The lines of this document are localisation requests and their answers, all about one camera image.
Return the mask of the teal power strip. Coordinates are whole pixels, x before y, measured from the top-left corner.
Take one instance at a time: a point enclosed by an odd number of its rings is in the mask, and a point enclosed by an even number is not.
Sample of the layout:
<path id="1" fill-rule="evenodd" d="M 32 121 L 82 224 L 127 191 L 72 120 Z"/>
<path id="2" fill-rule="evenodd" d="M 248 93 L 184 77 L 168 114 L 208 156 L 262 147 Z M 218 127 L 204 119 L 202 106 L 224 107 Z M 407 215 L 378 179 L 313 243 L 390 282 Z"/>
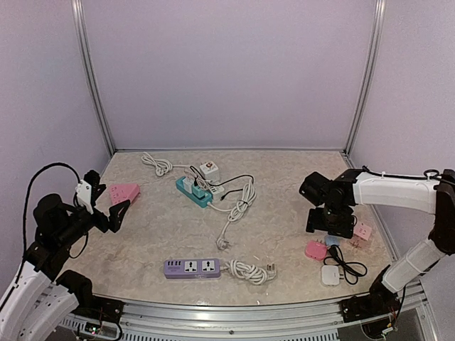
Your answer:
<path id="1" fill-rule="evenodd" d="M 199 206 L 200 208 L 209 207 L 209 208 L 215 210 L 216 212 L 227 215 L 226 223 L 223 226 L 220 234 L 218 235 L 218 238 L 216 239 L 216 246 L 221 251 L 228 249 L 230 247 L 230 243 L 228 240 L 226 240 L 226 232 L 228 230 L 228 227 L 231 224 L 234 224 L 234 223 L 240 221 L 244 217 L 246 212 L 249 210 L 249 208 L 254 203 L 254 201 L 257 197 L 256 190 L 254 187 L 255 180 L 251 180 L 249 177 L 246 177 L 246 178 L 249 178 L 247 183 L 241 189 L 236 190 L 238 192 L 241 192 L 240 198 L 235 202 L 235 204 L 231 208 L 223 209 L 223 208 L 216 207 L 213 204 L 213 194 L 210 192 L 206 193 L 202 199 L 198 199 L 192 193 L 191 194 L 187 193 L 183 189 L 183 183 L 182 183 L 183 178 L 184 177 L 179 178 L 176 181 L 176 188 L 182 194 L 184 194 L 188 199 L 190 199 L 195 204 L 197 204 L 197 206 Z"/>

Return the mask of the pink cube socket adapter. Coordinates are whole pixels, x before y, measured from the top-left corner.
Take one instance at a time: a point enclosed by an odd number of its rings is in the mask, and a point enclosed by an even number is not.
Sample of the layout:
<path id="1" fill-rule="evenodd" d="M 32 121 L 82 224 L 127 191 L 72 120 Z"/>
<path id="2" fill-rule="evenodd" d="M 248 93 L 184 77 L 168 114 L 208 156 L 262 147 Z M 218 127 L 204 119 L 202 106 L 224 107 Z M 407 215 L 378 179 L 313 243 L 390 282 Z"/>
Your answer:
<path id="1" fill-rule="evenodd" d="M 358 222 L 353 229 L 353 238 L 349 244 L 355 249 L 366 249 L 370 246 L 373 228 L 363 222 Z"/>

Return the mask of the blue charger with black cable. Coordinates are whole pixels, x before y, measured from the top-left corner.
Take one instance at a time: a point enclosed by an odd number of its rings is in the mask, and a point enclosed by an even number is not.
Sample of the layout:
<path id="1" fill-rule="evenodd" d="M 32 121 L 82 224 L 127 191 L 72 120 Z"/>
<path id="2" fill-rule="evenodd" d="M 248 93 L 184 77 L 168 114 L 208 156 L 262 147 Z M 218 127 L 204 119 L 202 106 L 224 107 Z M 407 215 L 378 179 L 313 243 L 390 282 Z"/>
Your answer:
<path id="1" fill-rule="evenodd" d="M 366 277 L 368 268 L 365 264 L 358 261 L 346 261 L 340 247 L 340 241 L 336 236 L 326 235 L 326 256 L 323 265 L 334 265 L 341 269 L 341 278 L 347 284 L 354 286 L 360 278 Z"/>

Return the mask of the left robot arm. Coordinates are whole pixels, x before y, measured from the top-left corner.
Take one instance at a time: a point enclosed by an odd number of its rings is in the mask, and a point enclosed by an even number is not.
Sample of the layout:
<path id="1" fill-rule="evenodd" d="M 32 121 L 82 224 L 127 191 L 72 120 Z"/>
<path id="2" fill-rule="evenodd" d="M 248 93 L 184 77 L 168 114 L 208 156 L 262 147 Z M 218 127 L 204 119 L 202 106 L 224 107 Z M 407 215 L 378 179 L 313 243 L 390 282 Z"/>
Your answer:
<path id="1" fill-rule="evenodd" d="M 72 246 L 87 239 L 92 228 L 119 231 L 131 202 L 119 202 L 105 215 L 96 208 L 105 189 L 100 174 L 90 170 L 77 178 L 72 203 L 63 202 L 57 193 L 40 199 L 33 211 L 35 239 L 24 244 L 18 271 L 1 299 L 2 340 L 46 340 L 70 313 L 113 323 L 114 338 L 122 338 L 122 303 L 95 296 L 89 278 L 63 270 Z"/>

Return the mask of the white power strip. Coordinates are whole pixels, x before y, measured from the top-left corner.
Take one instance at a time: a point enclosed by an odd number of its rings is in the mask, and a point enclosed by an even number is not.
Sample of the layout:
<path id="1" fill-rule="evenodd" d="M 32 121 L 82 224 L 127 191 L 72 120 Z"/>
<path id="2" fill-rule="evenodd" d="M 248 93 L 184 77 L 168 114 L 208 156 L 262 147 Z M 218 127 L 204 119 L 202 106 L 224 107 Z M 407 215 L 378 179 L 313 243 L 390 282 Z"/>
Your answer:
<path id="1" fill-rule="evenodd" d="M 143 152 L 141 156 L 141 161 L 145 166 L 151 166 L 154 168 L 155 174 L 157 177 L 163 177 L 166 174 L 170 173 L 174 168 L 181 168 L 184 172 L 184 167 L 189 166 L 190 164 L 175 164 L 170 162 L 170 160 L 165 158 L 154 158 L 150 153 Z M 222 186 L 220 189 L 211 189 L 209 192 L 212 193 L 214 196 L 220 195 L 224 191 L 224 187 Z"/>

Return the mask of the white cube socket adapter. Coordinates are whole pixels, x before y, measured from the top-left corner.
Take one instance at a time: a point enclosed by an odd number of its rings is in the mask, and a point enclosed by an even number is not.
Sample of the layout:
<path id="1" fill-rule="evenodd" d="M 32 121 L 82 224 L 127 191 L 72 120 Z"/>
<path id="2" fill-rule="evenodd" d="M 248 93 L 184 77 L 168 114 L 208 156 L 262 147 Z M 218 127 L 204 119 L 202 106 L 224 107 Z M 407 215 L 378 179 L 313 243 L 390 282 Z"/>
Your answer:
<path id="1" fill-rule="evenodd" d="M 218 183 L 220 181 L 219 167 L 213 161 L 200 164 L 199 169 L 209 183 Z"/>

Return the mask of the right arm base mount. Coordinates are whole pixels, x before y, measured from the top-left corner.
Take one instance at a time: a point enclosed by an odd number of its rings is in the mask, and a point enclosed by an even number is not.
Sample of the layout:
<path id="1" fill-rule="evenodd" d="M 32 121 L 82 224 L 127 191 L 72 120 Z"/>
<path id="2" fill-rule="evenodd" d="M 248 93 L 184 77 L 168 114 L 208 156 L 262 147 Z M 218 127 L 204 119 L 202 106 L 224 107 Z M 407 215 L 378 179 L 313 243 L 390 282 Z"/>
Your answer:
<path id="1" fill-rule="evenodd" d="M 402 304 L 398 294 L 393 293 L 382 284 L 382 278 L 389 268 L 390 265 L 380 272 L 366 295 L 352 296 L 338 303 L 343 322 L 364 320 L 387 313 L 397 313 L 401 310 Z"/>

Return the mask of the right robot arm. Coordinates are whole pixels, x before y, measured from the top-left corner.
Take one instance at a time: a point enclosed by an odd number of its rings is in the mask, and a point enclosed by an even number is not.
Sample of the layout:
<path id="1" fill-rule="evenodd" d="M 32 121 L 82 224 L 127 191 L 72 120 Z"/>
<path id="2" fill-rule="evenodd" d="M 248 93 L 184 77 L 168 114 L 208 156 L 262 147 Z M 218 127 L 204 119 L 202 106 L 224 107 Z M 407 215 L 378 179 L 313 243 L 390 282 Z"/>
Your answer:
<path id="1" fill-rule="evenodd" d="M 391 304 L 391 294 L 401 291 L 440 259 L 454 254 L 454 171 L 426 170 L 422 176 L 375 173 L 367 167 L 349 168 L 330 180 L 318 172 L 306 176 L 299 194 L 313 208 L 306 230 L 353 237 L 356 205 L 383 205 L 419 210 L 434 216 L 434 225 L 423 241 L 387 267 L 370 287 L 364 310 L 379 315 Z"/>

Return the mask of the small white cube charger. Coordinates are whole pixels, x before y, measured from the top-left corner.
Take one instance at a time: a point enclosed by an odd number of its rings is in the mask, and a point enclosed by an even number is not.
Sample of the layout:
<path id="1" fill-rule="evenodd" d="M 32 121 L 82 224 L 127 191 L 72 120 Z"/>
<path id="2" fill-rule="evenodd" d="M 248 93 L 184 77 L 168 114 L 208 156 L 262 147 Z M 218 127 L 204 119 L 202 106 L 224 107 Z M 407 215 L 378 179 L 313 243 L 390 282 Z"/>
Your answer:
<path id="1" fill-rule="evenodd" d="M 182 183 L 183 183 L 183 189 L 187 193 L 191 194 L 193 192 L 194 179 L 186 176 L 183 178 Z"/>

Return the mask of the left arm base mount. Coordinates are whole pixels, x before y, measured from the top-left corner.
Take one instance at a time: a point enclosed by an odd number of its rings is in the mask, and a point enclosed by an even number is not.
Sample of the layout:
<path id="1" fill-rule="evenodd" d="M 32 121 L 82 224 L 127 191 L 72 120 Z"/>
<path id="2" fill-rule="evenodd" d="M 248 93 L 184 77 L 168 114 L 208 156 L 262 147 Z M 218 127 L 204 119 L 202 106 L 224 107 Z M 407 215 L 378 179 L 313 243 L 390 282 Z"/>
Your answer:
<path id="1" fill-rule="evenodd" d="M 63 272 L 55 282 L 75 295 L 78 306 L 73 313 L 101 322 L 118 323 L 123 313 L 124 302 L 97 296 L 92 292 L 92 281 L 72 270 Z"/>

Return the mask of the pink triangular power strip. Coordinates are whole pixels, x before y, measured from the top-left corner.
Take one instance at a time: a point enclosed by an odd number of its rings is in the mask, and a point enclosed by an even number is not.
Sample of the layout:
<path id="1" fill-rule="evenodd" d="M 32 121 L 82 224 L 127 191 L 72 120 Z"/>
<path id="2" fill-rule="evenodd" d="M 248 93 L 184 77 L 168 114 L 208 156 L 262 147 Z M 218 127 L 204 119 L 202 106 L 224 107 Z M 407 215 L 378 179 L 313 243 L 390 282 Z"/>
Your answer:
<path id="1" fill-rule="evenodd" d="M 140 187 L 136 183 L 113 184 L 109 187 L 109 196 L 113 205 L 117 205 L 126 200 L 133 203 L 139 194 Z"/>

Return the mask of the purple power strip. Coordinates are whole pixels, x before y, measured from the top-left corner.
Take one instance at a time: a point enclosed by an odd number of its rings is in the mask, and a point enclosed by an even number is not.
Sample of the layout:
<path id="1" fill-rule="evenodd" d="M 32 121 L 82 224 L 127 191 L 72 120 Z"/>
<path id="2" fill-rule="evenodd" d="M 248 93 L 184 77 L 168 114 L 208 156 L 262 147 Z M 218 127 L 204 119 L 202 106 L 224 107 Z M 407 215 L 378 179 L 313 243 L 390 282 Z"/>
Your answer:
<path id="1" fill-rule="evenodd" d="M 172 280 L 220 278 L 222 273 L 261 286 L 277 277 L 274 264 L 265 267 L 243 263 L 238 260 L 220 259 L 168 259 L 164 262 L 164 276 Z"/>

